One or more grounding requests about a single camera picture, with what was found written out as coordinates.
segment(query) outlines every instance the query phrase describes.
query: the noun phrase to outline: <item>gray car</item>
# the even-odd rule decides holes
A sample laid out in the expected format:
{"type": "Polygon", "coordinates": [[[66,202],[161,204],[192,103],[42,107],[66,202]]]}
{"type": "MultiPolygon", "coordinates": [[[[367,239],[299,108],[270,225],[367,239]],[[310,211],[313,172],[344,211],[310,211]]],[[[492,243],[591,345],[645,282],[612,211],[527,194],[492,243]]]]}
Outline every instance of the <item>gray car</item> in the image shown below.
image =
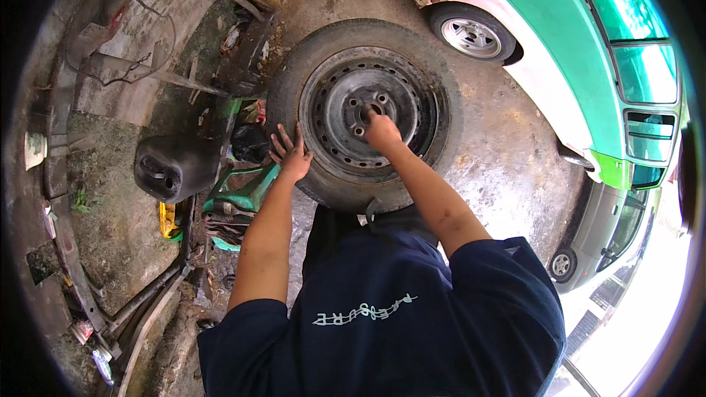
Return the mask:
{"type": "Polygon", "coordinates": [[[573,240],[549,261],[556,291],[596,285],[634,262],[647,243],[661,192],[619,190],[594,182],[573,240]]]}

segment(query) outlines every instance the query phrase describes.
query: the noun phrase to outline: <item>hand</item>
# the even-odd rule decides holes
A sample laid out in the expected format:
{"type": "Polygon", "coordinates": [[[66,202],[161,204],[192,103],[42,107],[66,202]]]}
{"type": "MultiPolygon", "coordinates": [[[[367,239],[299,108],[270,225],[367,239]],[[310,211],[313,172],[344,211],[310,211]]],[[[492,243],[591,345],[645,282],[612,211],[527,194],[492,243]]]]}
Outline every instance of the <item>hand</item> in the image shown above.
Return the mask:
{"type": "Polygon", "coordinates": [[[365,139],[368,144],[383,155],[387,155],[395,146],[402,143],[400,130],[395,125],[390,117],[380,115],[373,109],[370,103],[365,103],[365,109],[368,111],[368,125],[365,129],[365,139]]]}
{"type": "Polygon", "coordinates": [[[278,124],[277,129],[279,130],[279,135],[282,137],[282,143],[284,143],[285,146],[282,147],[277,135],[272,134],[272,144],[274,144],[277,154],[273,151],[269,151],[270,157],[272,157],[275,163],[282,166],[278,178],[290,180],[291,183],[294,184],[304,178],[306,173],[309,172],[309,165],[311,164],[313,154],[311,151],[304,153],[304,135],[302,135],[301,123],[296,123],[296,145],[292,143],[284,126],[278,124]]]}

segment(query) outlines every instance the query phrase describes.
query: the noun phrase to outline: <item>short sleeve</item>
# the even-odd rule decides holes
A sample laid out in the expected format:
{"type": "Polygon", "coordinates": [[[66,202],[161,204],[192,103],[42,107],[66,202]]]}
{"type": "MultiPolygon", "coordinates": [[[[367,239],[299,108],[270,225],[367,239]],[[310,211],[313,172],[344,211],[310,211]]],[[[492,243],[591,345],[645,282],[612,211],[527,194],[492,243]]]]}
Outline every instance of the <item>short sleeve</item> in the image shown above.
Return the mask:
{"type": "Polygon", "coordinates": [[[270,383],[272,346],[288,323],[285,304],[258,299],[238,305],[216,327],[199,334],[199,361],[206,394],[265,395],[270,383]]]}
{"type": "Polygon", "coordinates": [[[449,260],[454,293],[482,294],[515,304],[564,338],[559,295],[524,237],[463,245],[449,260]]]}

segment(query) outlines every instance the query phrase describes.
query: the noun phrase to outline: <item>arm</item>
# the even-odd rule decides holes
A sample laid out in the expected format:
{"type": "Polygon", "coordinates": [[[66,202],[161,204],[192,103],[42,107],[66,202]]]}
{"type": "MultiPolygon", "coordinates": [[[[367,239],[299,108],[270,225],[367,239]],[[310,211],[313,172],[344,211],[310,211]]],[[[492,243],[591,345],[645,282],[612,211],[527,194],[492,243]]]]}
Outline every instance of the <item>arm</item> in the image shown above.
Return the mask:
{"type": "Polygon", "coordinates": [[[278,125],[278,129],[286,148],[279,143],[276,135],[272,135],[272,143],[279,155],[270,151],[270,156],[282,169],[243,237],[227,311],[254,299],[287,302],[292,190],[295,183],[309,171],[312,155],[311,152],[304,153],[304,138],[299,123],[296,124],[296,146],[282,125],[278,125]]]}
{"type": "Polygon", "coordinates": [[[402,142],[392,119],[371,109],[368,117],[365,138],[400,175],[424,222],[441,241],[446,257],[451,258],[463,244],[492,239],[461,196],[402,142]]]}

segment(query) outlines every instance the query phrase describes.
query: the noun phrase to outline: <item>car wheel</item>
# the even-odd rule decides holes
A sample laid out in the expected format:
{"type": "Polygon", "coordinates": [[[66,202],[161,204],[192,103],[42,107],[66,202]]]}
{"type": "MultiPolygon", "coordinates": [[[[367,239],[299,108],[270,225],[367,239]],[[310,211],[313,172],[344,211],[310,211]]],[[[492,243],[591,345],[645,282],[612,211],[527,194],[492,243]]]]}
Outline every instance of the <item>car wheel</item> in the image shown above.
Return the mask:
{"type": "Polygon", "coordinates": [[[681,227],[686,233],[693,227],[696,220],[696,140],[693,128],[684,129],[681,133],[681,150],[677,170],[677,185],[679,193],[679,211],[681,212],[681,227]]]}
{"type": "Polygon", "coordinates": [[[568,147],[564,146],[563,144],[557,145],[557,152],[559,153],[559,156],[565,161],[568,161],[572,164],[581,165],[585,167],[589,172],[593,172],[593,164],[590,161],[577,154],[576,152],[572,151],[568,147]]]}
{"type": "Polygon", "coordinates": [[[411,204],[390,162],[365,141],[364,103],[389,115],[402,139],[435,171],[454,159],[463,129],[458,85],[424,39],[375,19],[336,22],[290,51],[270,85],[269,132],[302,123],[313,152],[297,187],[319,204],[363,214],[411,204]]]}
{"type": "Polygon", "coordinates": [[[465,3],[430,5],[427,22],[440,40],[478,60],[505,60],[517,44],[492,14],[465,3]]]}
{"type": "Polygon", "coordinates": [[[576,271],[576,253],[571,249],[554,253],[549,262],[549,272],[557,283],[566,283],[576,271]]]}

